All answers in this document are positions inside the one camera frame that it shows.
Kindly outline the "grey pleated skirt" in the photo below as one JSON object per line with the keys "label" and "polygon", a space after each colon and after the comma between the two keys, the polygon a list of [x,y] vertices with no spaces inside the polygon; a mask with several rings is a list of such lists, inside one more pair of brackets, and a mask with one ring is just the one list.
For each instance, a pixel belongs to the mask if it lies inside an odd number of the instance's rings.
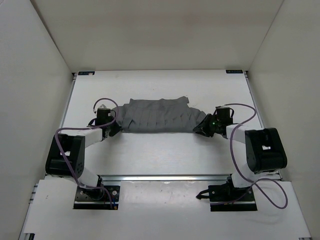
{"label": "grey pleated skirt", "polygon": [[189,106],[189,99],[130,99],[118,107],[116,122],[125,133],[192,133],[206,113]]}

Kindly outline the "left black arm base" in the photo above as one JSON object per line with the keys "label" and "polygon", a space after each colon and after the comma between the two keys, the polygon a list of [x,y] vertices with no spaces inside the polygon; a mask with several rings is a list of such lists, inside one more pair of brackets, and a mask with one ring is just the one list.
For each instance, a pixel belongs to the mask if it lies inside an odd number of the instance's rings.
{"label": "left black arm base", "polygon": [[120,182],[107,182],[99,180],[99,184],[107,189],[87,189],[77,187],[74,197],[73,209],[75,210],[111,210],[119,208],[121,184]]}

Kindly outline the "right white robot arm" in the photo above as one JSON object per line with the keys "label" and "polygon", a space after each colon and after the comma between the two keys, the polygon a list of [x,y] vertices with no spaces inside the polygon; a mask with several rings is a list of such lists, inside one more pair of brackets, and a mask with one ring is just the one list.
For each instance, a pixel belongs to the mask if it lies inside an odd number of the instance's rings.
{"label": "right white robot arm", "polygon": [[[231,183],[224,187],[224,195],[236,200],[242,195],[242,188],[248,188],[258,180],[268,180],[266,175],[288,164],[288,159],[276,128],[253,129],[246,126],[250,120],[234,123],[235,111],[228,106],[218,106],[213,114],[207,116],[193,128],[193,132],[212,138],[220,135],[229,140],[230,155],[235,173],[230,175]],[[237,163],[234,142],[245,146],[245,161]]]}

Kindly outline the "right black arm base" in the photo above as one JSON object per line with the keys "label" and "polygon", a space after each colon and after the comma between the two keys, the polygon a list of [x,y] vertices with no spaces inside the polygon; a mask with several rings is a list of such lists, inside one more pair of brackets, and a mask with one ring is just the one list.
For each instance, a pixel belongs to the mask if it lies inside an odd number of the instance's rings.
{"label": "right black arm base", "polygon": [[209,185],[200,191],[198,200],[208,199],[211,212],[255,212],[258,210],[251,187],[235,187],[231,177],[224,184]]}

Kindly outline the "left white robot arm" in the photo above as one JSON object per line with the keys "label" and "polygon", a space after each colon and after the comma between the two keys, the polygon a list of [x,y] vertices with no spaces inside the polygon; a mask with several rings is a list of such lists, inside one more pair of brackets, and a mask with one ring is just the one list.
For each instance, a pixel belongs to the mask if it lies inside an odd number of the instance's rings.
{"label": "left white robot arm", "polygon": [[117,123],[119,109],[98,108],[94,125],[84,128],[63,127],[53,136],[45,164],[48,175],[69,178],[87,189],[93,199],[104,195],[101,177],[85,167],[86,148],[113,137],[122,130]]}

